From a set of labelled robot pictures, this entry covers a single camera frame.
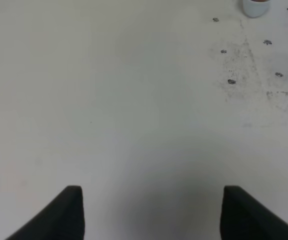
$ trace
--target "black object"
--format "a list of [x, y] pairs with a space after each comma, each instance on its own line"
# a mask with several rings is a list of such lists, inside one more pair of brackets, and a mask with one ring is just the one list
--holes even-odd
[[284, 76], [284, 75], [283, 75], [282, 73], [280, 73], [280, 72], [276, 72], [275, 75], [278, 76], [278, 77], [280, 77], [280, 78]]
[[226, 186], [220, 216], [222, 240], [288, 240], [288, 224], [239, 186]]
[[227, 82], [228, 82], [229, 84], [236, 84], [236, 81], [235, 81], [235, 80], [232, 80], [232, 79], [227, 80]]
[[270, 41], [270, 40], [264, 40], [263, 43], [266, 44], [266, 45], [272, 45], [272, 41]]
[[67, 186], [7, 240], [83, 240], [85, 220], [80, 186]]

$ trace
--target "white surface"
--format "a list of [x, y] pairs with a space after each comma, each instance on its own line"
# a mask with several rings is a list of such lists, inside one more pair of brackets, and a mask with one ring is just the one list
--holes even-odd
[[288, 222], [286, 8], [0, 0], [0, 240], [66, 185], [86, 240], [218, 240], [224, 185]]
[[270, 3], [270, 0], [262, 2], [243, 0], [243, 10], [244, 13], [250, 18], [257, 18], [267, 12], [270, 7]]

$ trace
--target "white table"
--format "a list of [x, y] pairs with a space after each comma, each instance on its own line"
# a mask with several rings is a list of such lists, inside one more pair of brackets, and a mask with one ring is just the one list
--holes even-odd
[[0, 0], [0, 240], [66, 185], [86, 240], [218, 240], [224, 185], [288, 222], [286, 8]]

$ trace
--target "white cup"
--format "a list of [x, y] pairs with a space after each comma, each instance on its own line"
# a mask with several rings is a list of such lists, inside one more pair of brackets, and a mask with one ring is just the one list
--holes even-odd
[[262, 16], [270, 7], [271, 1], [243, 0], [243, 9], [250, 18]]

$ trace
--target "dark particle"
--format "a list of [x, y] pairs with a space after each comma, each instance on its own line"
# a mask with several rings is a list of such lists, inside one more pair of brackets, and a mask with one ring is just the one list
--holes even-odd
[[281, 91], [282, 94], [285, 94], [285, 96], [288, 96], [288, 91]]
[[227, 80], [227, 82], [228, 82], [228, 84], [236, 84], [236, 81], [232, 80], [232, 79]]
[[266, 45], [272, 45], [272, 42], [270, 40], [265, 40], [263, 43]]
[[283, 75], [282, 73], [280, 73], [280, 72], [276, 72], [275, 75], [278, 76], [278, 77], [280, 77], [280, 78], [284, 76], [284, 75]]
[[267, 91], [267, 92], [266, 92], [266, 96], [267, 96], [268, 98], [273, 97], [273, 92], [272, 92], [272, 91]]

